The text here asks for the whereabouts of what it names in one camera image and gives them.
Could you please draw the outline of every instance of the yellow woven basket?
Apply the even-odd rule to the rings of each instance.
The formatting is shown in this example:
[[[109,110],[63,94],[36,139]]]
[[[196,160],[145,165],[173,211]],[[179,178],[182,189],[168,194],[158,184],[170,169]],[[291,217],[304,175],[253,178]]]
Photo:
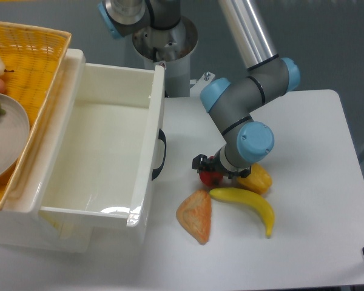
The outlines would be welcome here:
[[[30,120],[30,136],[17,163],[0,176],[0,210],[7,189],[21,170],[35,137],[50,90],[66,54],[71,34],[30,25],[0,22],[0,57],[8,71],[2,77],[6,94],[17,100]]]

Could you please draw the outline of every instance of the black handle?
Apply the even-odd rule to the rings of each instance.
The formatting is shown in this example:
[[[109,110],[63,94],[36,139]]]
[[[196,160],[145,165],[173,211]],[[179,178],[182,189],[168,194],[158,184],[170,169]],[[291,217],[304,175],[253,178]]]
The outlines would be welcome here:
[[[160,139],[164,143],[163,161],[162,164],[159,166],[159,168],[152,170],[151,180],[154,180],[159,176],[160,172],[162,172],[164,161],[166,160],[167,142],[166,142],[166,136],[164,135],[164,132],[161,129],[159,129],[158,139]]]

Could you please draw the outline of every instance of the white drawer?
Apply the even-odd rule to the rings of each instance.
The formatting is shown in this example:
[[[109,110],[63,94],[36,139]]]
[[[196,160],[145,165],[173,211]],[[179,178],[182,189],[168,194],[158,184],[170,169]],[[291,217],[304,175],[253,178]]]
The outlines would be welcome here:
[[[92,228],[106,227],[140,245],[166,156],[164,69],[86,64],[79,50],[63,67],[40,141],[0,212],[0,243],[82,252]],[[8,239],[19,222],[22,235]],[[26,237],[36,229],[47,245]]]

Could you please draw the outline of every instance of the toy banana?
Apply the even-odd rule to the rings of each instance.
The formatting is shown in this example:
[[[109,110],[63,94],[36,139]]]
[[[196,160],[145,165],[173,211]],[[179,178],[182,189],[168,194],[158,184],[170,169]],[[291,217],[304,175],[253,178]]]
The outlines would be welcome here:
[[[216,188],[209,192],[214,199],[225,202],[246,204],[255,209],[266,226],[266,236],[269,238],[275,223],[275,213],[271,205],[254,192],[238,188]]]

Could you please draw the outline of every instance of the bread slice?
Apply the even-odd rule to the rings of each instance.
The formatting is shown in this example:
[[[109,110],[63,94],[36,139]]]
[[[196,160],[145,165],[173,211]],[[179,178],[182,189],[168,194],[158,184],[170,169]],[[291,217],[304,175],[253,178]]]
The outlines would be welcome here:
[[[212,200],[205,190],[197,190],[181,203],[177,220],[200,244],[206,244],[211,234]]]

